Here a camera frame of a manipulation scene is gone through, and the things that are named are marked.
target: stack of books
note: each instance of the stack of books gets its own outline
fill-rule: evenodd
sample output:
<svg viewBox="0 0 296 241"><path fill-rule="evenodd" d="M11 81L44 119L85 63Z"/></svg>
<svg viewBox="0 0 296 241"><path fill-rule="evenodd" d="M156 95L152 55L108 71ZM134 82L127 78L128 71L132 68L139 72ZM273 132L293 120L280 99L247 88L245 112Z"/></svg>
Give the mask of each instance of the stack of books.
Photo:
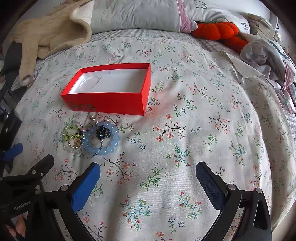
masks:
<svg viewBox="0 0 296 241"><path fill-rule="evenodd" d="M271 24L261 16L248 13L247 20L250 25L250 33L253 35L269 39L270 35L274 33Z"/></svg>

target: blue bead bracelet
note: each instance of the blue bead bracelet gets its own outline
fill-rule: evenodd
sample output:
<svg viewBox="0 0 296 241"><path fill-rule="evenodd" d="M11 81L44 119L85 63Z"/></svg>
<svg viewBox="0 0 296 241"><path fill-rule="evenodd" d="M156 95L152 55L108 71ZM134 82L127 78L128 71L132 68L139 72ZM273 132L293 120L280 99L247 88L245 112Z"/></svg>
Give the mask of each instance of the blue bead bracelet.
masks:
<svg viewBox="0 0 296 241"><path fill-rule="evenodd" d="M99 129L106 131L106 133L109 133L110 138L112 138L111 144L107 148L103 147L104 135L98 134ZM101 142L101 146L98 148L91 146L90 140L91 140L91 135L93 133L97 134L96 136L98 137L98 139ZM85 134L85 140L83 143L83 147L91 155L91 158L96 155L104 156L104 155L107 155L108 153L114 152L115 147L118 146L119 140L120 140L120 136L118 134L118 129L115 125L111 124L108 121L96 122L87 130L87 132Z"/></svg>

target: gold ring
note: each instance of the gold ring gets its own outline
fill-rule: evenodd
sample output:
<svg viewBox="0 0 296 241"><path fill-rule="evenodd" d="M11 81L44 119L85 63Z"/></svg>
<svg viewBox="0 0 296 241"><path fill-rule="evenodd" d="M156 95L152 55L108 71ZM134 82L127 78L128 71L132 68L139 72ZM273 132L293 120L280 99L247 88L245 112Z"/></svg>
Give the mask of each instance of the gold ring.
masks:
<svg viewBox="0 0 296 241"><path fill-rule="evenodd" d="M74 145L73 145L73 146L71 146L71 144L70 144L70 140L71 140L72 138L73 138L73 140L74 140ZM68 140L68 144L69 144L70 147L76 149L76 148L80 147L81 139L78 138L78 139L75 141L74 137L71 137L71 138Z"/></svg>

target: cardboard box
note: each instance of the cardboard box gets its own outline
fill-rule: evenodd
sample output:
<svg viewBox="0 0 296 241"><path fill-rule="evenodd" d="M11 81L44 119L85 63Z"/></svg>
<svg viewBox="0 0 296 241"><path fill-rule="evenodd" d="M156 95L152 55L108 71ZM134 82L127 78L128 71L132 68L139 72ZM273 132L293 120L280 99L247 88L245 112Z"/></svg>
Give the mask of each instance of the cardboard box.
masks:
<svg viewBox="0 0 296 241"><path fill-rule="evenodd" d="M71 110L144 115L151 65L107 64L80 69L61 94Z"/></svg>

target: floral bedspread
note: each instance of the floral bedspread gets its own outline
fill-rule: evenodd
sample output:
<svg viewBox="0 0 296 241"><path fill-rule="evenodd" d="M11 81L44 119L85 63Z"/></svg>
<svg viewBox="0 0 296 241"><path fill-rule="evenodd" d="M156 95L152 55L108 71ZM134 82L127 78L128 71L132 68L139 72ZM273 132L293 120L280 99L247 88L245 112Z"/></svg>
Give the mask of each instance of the floral bedspread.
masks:
<svg viewBox="0 0 296 241"><path fill-rule="evenodd" d="M87 127L91 120L67 107L62 90L81 67L125 62L152 64L145 116L98 113L96 120L110 117L119 130L115 152L91 159L66 152L64 127L73 121ZM43 183L53 191L91 162L101 165L78 214L95 240L201 240L219 211L195 176L200 161L226 183L262 188L273 228L295 200L295 148L273 88L252 67L206 51L190 36L106 36L62 51L47 59L16 110L23 123L15 142L24 151L12 175L51 154L54 167ZM239 219L240 213L229 240ZM63 224L61 229L70 239Z"/></svg>

